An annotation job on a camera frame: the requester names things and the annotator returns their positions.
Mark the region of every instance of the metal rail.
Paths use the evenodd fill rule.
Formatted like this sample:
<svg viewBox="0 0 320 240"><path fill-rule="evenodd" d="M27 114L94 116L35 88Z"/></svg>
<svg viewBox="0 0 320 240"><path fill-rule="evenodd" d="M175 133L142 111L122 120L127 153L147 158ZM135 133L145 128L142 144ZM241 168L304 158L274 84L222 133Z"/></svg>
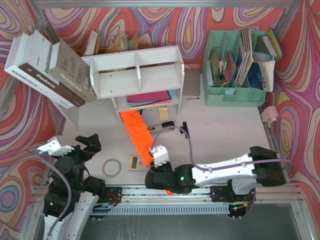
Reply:
<svg viewBox="0 0 320 240"><path fill-rule="evenodd" d="M34 0L47 8L137 8L137 7L283 7L292 0Z"/></svg>

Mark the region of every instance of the white shelf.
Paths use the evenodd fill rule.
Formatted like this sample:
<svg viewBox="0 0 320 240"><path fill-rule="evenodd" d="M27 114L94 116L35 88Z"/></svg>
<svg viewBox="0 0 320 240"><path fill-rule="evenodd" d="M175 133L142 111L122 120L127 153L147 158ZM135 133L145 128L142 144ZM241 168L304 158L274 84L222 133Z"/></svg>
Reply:
<svg viewBox="0 0 320 240"><path fill-rule="evenodd" d="M140 68L140 75L141 91L136 69L101 73L100 99L181 88L174 64Z"/></svg>
<svg viewBox="0 0 320 240"><path fill-rule="evenodd" d="M75 128L80 128L83 114L89 114L89 109L95 109L98 106L104 108L103 103L109 104L105 108L107 114L115 113L121 121L120 112L132 110L127 103L126 96L129 95L175 90L177 97L173 98L171 103L151 107L142 106L135 110L173 106L177 115L180 113L185 65L178 46L84 56L82 59L90 65L90 81L97 100L69 109L57 105L60 112ZM89 114L89 116L93 119L101 118L100 113ZM103 121L109 121L109 118L104 118Z"/></svg>
<svg viewBox="0 0 320 240"><path fill-rule="evenodd" d="M140 72L143 93L181 88L174 64L140 68Z"/></svg>
<svg viewBox="0 0 320 240"><path fill-rule="evenodd" d="M177 97L174 97L174 98L172 98L172 101L170 103L163 103L161 105L147 106L147 107L141 106L141 107L131 109L131 107L127 103L127 97L120 96L115 99L115 104L117 106L119 113L121 113L121 112L130 111L130 110L140 110L140 109L147 109L147 108L149 109L149 108L159 108L159 107L164 107L164 106L178 105L179 101L178 101Z"/></svg>

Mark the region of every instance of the colorful swirl pattern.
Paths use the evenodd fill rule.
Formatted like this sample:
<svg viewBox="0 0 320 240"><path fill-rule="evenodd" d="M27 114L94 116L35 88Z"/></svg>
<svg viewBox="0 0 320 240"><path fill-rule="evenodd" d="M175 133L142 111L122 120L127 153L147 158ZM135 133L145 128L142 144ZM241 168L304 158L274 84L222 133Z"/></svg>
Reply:
<svg viewBox="0 0 320 240"><path fill-rule="evenodd" d="M139 48L178 45L184 62L201 68L208 32L251 26L266 30L277 22L282 8L153 7L46 9L58 34L73 48L85 43L91 30L101 46L109 46L126 32L139 34Z"/></svg>
<svg viewBox="0 0 320 240"><path fill-rule="evenodd" d="M291 180L307 199L320 236L320 1L301 0L297 15L280 33L284 56L276 68L274 132L283 157L293 161Z"/></svg>
<svg viewBox="0 0 320 240"><path fill-rule="evenodd" d="M1 89L7 77L2 68L11 42L22 32L30 33L35 18L26 0L0 0L0 6ZM53 8L45 13L59 36L74 49L82 47L91 30L100 34L101 46L112 44L121 32L126 32L129 38L138 32L140 48L178 45L185 63L199 69L209 30L243 27L266 30L277 22L282 11L282 8L153 7ZM44 165L28 150L54 136L61 119L47 98L24 84L19 85L0 123L0 239L19 238L31 191L45 171ZM287 129L288 133L299 131L298 127Z"/></svg>

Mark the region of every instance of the mint green file holder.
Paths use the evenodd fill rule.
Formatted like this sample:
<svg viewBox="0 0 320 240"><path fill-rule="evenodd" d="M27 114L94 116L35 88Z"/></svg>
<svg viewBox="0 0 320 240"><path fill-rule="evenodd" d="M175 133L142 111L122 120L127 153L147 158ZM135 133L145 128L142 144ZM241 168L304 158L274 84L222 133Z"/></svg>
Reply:
<svg viewBox="0 0 320 240"><path fill-rule="evenodd" d="M246 78L242 87L236 87L234 82L229 87L215 86L209 87L207 80L207 68L210 68L208 60L215 48L220 48L219 57L225 60L228 57L228 51L231 51L233 57L237 59L240 51L241 37L240 30L211 30L209 32L204 56L202 61L202 81L204 89L204 99L207 106L239 106L239 107L259 107L265 102L266 91L250 87ZM255 48L257 37L264 36L265 31L252 31L251 41L252 49ZM233 95L227 95L227 90L234 89Z"/></svg>

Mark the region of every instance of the orange brush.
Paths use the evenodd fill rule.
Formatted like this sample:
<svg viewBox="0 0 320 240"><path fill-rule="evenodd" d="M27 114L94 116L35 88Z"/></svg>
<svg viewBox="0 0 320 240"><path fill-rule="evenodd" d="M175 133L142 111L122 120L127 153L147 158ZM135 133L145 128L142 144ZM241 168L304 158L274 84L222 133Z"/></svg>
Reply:
<svg viewBox="0 0 320 240"><path fill-rule="evenodd" d="M120 114L137 152L142 157L144 165L150 167L151 163L154 162L154 158L150 155L149 149L154 138L151 136L142 116L136 110L123 111Z"/></svg>

